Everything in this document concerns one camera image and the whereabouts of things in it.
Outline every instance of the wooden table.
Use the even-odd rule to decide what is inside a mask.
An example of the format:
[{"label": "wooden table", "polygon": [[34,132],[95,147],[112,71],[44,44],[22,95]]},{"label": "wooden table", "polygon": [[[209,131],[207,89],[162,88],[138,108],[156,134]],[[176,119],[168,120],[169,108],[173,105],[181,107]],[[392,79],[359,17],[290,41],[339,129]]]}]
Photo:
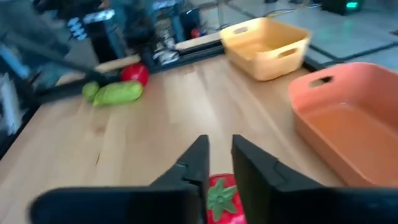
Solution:
[{"label": "wooden table", "polygon": [[294,131],[287,87],[306,73],[259,83],[220,55],[154,75],[134,103],[93,108],[77,96],[43,105],[0,161],[0,223],[27,223],[28,204],[49,189],[147,185],[200,134],[210,137],[212,174],[232,171],[232,134],[241,134],[342,185]]}]

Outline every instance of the strawberry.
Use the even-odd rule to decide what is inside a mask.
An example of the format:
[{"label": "strawberry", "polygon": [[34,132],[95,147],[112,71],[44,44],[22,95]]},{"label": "strawberry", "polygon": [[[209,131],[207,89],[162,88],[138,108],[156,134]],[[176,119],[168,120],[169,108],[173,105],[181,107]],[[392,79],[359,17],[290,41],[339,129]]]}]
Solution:
[{"label": "strawberry", "polygon": [[246,224],[233,174],[210,176],[207,219],[208,224]]}]

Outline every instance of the orange plastic bin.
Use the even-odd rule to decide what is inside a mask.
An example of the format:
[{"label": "orange plastic bin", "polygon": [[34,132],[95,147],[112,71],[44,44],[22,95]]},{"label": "orange plastic bin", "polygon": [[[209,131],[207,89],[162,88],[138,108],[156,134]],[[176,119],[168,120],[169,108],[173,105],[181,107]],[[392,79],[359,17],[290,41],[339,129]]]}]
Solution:
[{"label": "orange plastic bin", "polygon": [[347,63],[289,86],[298,133],[350,186],[398,187],[398,74]]},{"label": "orange plastic bin", "polygon": [[300,68],[310,40],[308,31],[270,18],[227,27],[220,36],[228,60],[259,81]]}]

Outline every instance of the tomato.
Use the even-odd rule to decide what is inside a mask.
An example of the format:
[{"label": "tomato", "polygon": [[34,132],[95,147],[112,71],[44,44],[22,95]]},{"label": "tomato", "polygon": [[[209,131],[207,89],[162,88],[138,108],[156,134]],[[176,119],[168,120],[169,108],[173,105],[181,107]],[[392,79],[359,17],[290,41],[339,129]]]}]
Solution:
[{"label": "tomato", "polygon": [[233,174],[210,176],[207,219],[208,224],[246,224]]},{"label": "tomato", "polygon": [[193,29],[193,30],[191,31],[191,37],[192,37],[193,39],[194,39],[194,38],[200,37],[200,29],[197,29],[197,28]]},{"label": "tomato", "polygon": [[124,82],[128,81],[139,81],[142,86],[145,86],[149,79],[148,69],[142,63],[135,63],[126,66],[121,72],[121,80]]}]

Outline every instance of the yellow plastic basket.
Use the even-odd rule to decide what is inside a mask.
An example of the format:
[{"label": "yellow plastic basket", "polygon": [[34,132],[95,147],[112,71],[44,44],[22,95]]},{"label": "yellow plastic basket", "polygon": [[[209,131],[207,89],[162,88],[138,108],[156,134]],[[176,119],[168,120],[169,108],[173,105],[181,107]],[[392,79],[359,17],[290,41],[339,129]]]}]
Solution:
[{"label": "yellow plastic basket", "polygon": [[254,79],[267,81],[298,69],[310,33],[270,18],[257,18],[220,32],[227,58]]}]

